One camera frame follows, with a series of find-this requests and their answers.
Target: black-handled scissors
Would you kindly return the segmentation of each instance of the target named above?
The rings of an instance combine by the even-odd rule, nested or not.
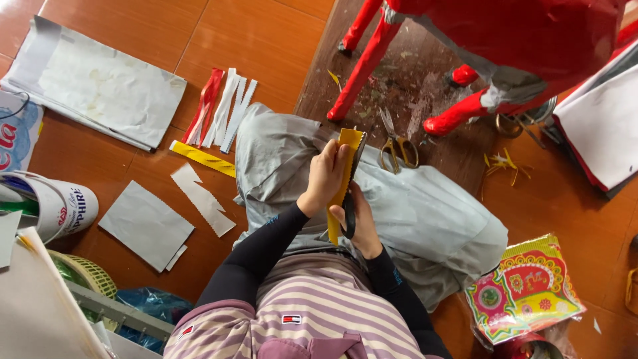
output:
[[[355,152],[355,156],[352,158],[352,170],[350,170],[350,180],[348,184],[355,177],[355,171],[357,170],[357,166],[359,165],[359,160],[361,159],[361,154],[363,153],[363,148],[366,145],[367,133],[364,132],[361,135],[361,141],[359,142],[359,147],[357,148],[357,152]],[[355,201],[352,197],[352,194],[347,191],[345,197],[343,197],[343,203],[341,203],[341,207],[343,211],[346,213],[346,227],[347,229],[343,229],[341,226],[341,232],[343,235],[349,240],[355,236],[355,228],[357,226],[357,219],[355,217]]]

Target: grey pants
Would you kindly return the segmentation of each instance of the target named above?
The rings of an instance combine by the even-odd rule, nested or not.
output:
[[[247,111],[237,132],[236,201],[246,206],[248,231],[297,200],[308,185],[310,160],[337,136],[319,122],[276,114],[260,103]],[[395,175],[378,165],[379,150],[366,146],[355,173],[372,207],[379,237],[394,264],[428,310],[496,267],[507,246],[507,229],[474,197],[434,167],[402,168]],[[313,217],[286,255],[334,247],[326,213]],[[360,259],[346,238],[339,244]]]

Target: shirt logo patch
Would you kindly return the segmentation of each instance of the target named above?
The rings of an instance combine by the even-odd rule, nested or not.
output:
[[[179,335],[179,337],[177,338],[177,342],[179,342],[183,337],[189,335],[192,332],[193,332],[193,326],[191,325],[188,328],[184,329],[184,331]]]
[[[301,316],[283,316],[281,324],[301,324]]]

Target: red leg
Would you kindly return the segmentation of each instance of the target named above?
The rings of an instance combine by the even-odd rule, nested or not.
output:
[[[375,67],[381,62],[385,51],[388,49],[388,45],[390,45],[390,42],[394,36],[397,35],[400,28],[400,22],[390,25],[384,21],[383,17],[381,18],[375,33],[367,43],[363,54],[361,54],[357,66],[352,70],[346,86],[343,88],[341,94],[339,94],[339,98],[337,98],[333,108],[328,112],[328,119],[339,121],[346,116],[350,107],[355,103],[359,91],[361,91],[366,84],[367,78],[372,74]]]
[[[461,87],[469,86],[478,78],[479,75],[477,72],[468,65],[463,65],[452,72],[452,81],[456,82]]]
[[[423,121],[423,129],[429,134],[444,136],[457,128],[461,123],[467,122],[470,117],[486,116],[487,109],[480,104],[480,97],[487,89],[479,91],[465,99],[455,103],[444,113],[437,117]]]
[[[348,29],[343,40],[341,40],[344,49],[354,50],[357,48],[357,44],[359,43],[359,40],[361,40],[363,32],[366,30],[367,26],[370,25],[372,18],[375,17],[375,14],[381,7],[381,4],[383,4],[383,0],[366,0],[363,3],[355,22],[352,23],[352,26]]]

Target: orange tile floor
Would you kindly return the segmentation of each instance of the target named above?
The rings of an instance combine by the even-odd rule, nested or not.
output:
[[[30,171],[81,183],[100,201],[100,218],[124,187],[135,180],[189,220],[195,231],[170,273],[158,274],[94,224],[56,240],[54,249],[86,257],[111,274],[120,288],[154,286],[195,301],[246,216],[232,202],[234,180],[193,164],[237,227],[218,238],[169,175],[185,159],[167,150],[180,139],[196,111],[198,93],[213,66],[236,67],[259,80],[254,101],[292,112],[333,0],[0,0],[0,75],[4,75],[40,14],[99,42],[184,77],[188,86],[172,126],[154,154],[132,148],[47,111]],[[623,304],[629,269],[638,257],[629,249],[638,233],[638,181],[611,202],[599,198],[555,149],[543,151],[527,136],[497,140],[515,160],[534,166],[531,179],[511,173],[486,179],[484,203],[510,229],[510,244],[558,235],[572,282],[589,311],[572,323],[570,340],[579,358],[638,358],[638,316]],[[211,153],[233,161],[234,154]],[[486,357],[470,332],[460,299],[447,298],[433,315],[455,358]],[[602,334],[593,327],[597,320]]]

